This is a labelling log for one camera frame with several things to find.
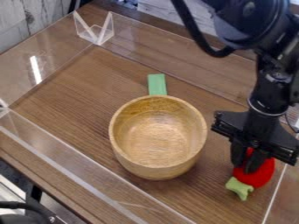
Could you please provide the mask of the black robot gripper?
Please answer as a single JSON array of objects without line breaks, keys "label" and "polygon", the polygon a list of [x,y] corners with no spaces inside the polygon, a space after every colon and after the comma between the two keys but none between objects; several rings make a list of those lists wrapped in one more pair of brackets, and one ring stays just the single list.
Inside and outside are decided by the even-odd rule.
[{"label": "black robot gripper", "polygon": [[294,165],[299,157],[299,140],[285,131],[276,116],[245,112],[216,111],[210,130],[228,138],[229,159],[240,167],[246,155],[245,174],[257,171],[268,158]]}]

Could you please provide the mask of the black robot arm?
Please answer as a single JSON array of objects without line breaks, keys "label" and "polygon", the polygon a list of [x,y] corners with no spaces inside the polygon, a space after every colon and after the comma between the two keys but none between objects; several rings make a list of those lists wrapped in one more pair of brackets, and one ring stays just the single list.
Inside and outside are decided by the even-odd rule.
[{"label": "black robot arm", "polygon": [[245,112],[217,111],[210,129],[230,142],[230,163],[252,173],[269,158],[293,165],[299,140],[278,118],[299,103],[299,16],[289,0],[201,0],[217,36],[256,54],[256,83]]}]

